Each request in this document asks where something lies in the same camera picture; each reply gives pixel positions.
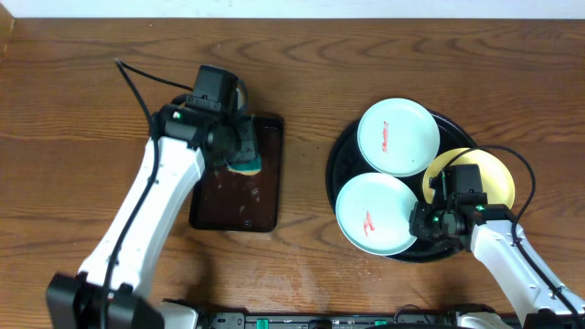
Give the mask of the green and yellow sponge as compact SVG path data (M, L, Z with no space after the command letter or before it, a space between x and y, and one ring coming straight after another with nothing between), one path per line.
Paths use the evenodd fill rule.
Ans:
M237 128L239 150L229 158L228 170L241 175L256 175L261 170L261 156L254 117L242 117Z

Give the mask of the yellow plate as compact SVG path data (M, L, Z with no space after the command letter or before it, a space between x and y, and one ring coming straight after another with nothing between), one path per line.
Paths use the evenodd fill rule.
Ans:
M427 203L432 201L434 190L430 188L431 178L456 155L468 150L468 147L455 148L438 155L424 173L421 187L423 198ZM516 186L507 167L494 155L482 150L473 150L453 162L454 165L479 165L484 192L488 203L505 204L509 208L514 205Z

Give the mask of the light green plate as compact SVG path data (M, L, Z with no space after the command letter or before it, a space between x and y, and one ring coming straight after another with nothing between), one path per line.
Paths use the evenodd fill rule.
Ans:
M346 238L364 252L391 256L417 240L410 234L410 213L417 198L396 177L366 173L344 184L335 201L337 223Z

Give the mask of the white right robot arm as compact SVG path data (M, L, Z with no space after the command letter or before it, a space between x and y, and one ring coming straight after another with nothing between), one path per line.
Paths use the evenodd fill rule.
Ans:
M467 249L495 278L524 328L582 328L584 299L554 274L505 205L416 203L409 233Z

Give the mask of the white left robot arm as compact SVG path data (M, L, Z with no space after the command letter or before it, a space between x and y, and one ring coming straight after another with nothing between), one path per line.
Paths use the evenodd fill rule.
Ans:
M55 328L195 328L183 302L147 298L162 248L187 195L213 165L250 159L253 118L165 105L147 116L139 172L107 232L76 276L56 274L46 292Z

